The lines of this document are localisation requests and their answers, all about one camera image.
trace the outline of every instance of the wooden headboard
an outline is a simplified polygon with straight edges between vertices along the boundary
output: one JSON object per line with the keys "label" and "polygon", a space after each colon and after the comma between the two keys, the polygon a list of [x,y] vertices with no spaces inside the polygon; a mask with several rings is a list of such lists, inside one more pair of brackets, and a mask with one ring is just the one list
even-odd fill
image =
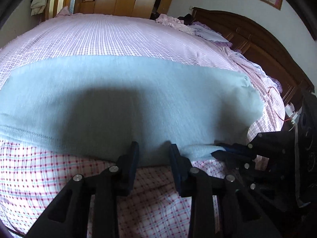
{"label": "wooden headboard", "polygon": [[193,9],[196,21],[219,32],[250,61],[259,64],[268,76],[277,79],[283,88],[284,104],[292,102],[296,109],[302,105],[301,88],[314,92],[307,75],[293,60],[285,47],[270,32],[253,20],[225,11]]}

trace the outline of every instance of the silver bolt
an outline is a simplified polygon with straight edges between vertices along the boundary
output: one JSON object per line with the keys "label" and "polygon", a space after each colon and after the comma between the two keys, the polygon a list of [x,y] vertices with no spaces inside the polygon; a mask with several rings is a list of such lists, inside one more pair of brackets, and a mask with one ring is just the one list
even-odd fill
{"label": "silver bolt", "polygon": [[74,176],[73,176],[73,180],[74,180],[74,181],[80,181],[80,180],[82,180],[82,175],[79,175],[79,174],[74,175]]}
{"label": "silver bolt", "polygon": [[235,177],[233,176],[233,175],[227,175],[226,176],[226,179],[227,179],[227,181],[229,181],[229,182],[233,182],[233,181],[235,181]]}
{"label": "silver bolt", "polygon": [[109,171],[112,173],[116,173],[117,171],[119,171],[119,167],[117,166],[110,166],[109,167]]}
{"label": "silver bolt", "polygon": [[199,168],[197,168],[197,167],[192,167],[192,168],[189,170],[189,172],[190,172],[191,174],[197,174],[197,173],[199,172]]}

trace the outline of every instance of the crumpled pink cloth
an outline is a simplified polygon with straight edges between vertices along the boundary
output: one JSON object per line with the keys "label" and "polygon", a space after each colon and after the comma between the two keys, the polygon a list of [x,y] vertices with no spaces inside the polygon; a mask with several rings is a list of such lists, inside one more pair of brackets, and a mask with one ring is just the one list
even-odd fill
{"label": "crumpled pink cloth", "polygon": [[179,31],[184,32],[184,33],[188,33],[191,35],[194,34],[191,28],[184,25],[183,20],[179,20],[179,19],[173,18],[171,16],[167,16],[166,14],[161,14],[155,20],[155,22],[160,23],[160,24],[165,25],[165,26],[169,26],[171,28],[174,28],[174,29],[179,30]]}

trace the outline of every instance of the checkered fabric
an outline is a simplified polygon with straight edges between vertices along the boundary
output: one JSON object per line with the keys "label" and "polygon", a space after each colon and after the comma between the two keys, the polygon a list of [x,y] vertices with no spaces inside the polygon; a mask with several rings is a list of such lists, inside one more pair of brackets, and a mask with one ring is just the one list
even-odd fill
{"label": "checkered fabric", "polygon": [[[227,47],[138,18],[75,14],[40,24],[0,51],[0,89],[17,67],[72,55],[147,56],[243,72],[264,103],[263,116],[249,129],[248,140],[258,132],[279,131],[283,126],[277,116],[285,117],[280,95],[267,95],[274,84],[251,63]],[[224,165],[216,160],[192,163],[209,175],[225,175]],[[110,165],[2,139],[0,219],[25,234],[73,175],[95,175]],[[169,167],[139,168],[131,195],[118,199],[120,237],[187,237],[190,206],[190,198],[177,195]],[[215,216],[219,230],[217,207]]]}

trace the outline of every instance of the light blue cloth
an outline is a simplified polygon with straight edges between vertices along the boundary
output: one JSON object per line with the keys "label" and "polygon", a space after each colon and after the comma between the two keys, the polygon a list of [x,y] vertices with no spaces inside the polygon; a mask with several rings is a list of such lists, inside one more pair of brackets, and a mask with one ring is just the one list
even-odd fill
{"label": "light blue cloth", "polygon": [[191,160],[215,141],[246,142],[263,104],[242,73],[137,56],[69,56],[15,69],[0,91],[0,135],[56,152],[117,160],[131,141],[140,166]]}

